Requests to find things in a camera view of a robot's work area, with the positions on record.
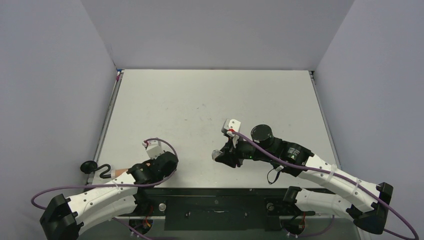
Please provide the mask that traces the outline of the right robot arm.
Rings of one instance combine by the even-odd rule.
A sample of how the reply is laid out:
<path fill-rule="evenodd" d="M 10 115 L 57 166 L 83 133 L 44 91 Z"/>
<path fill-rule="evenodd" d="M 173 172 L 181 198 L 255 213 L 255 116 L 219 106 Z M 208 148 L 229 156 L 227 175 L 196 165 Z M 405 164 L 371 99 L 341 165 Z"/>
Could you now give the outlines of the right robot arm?
<path fill-rule="evenodd" d="M 382 182 L 370 183 L 354 177 L 335 164 L 329 164 L 304 146 L 273 135 L 266 124 L 251 130 L 251 139 L 241 137 L 232 128 L 223 128 L 227 143 L 212 152 L 212 159 L 231 168 L 241 167 L 244 160 L 266 162 L 278 174 L 286 173 L 313 182 L 331 191 L 313 193 L 291 186 L 282 199 L 283 209 L 294 214 L 319 212 L 346 218 L 355 226 L 371 234 L 381 235 L 388 217 L 387 206 L 393 186 Z"/>

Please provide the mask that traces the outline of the clear nail polish bottle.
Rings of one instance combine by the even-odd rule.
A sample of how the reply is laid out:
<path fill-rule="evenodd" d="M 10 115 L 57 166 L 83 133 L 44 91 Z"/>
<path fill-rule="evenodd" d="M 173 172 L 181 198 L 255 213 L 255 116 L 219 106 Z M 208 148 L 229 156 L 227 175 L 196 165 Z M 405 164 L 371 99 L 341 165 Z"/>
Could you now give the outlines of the clear nail polish bottle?
<path fill-rule="evenodd" d="M 211 157 L 214 161 L 216 161 L 216 159 L 222 154 L 222 152 L 218 149 L 215 149 L 212 151 L 211 153 Z"/>

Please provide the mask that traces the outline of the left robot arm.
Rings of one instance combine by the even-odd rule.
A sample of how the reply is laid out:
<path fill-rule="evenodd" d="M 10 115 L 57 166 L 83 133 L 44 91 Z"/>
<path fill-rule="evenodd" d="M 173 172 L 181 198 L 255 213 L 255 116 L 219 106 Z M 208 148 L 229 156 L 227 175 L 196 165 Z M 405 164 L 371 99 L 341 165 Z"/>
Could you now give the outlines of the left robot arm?
<path fill-rule="evenodd" d="M 166 151 L 158 157 L 137 163 L 105 184 L 89 185 L 88 191 L 53 197 L 39 222 L 48 240 L 76 240 L 86 230 L 114 217 L 143 215 L 149 201 L 142 188 L 165 182 L 177 169 L 179 159 Z"/>

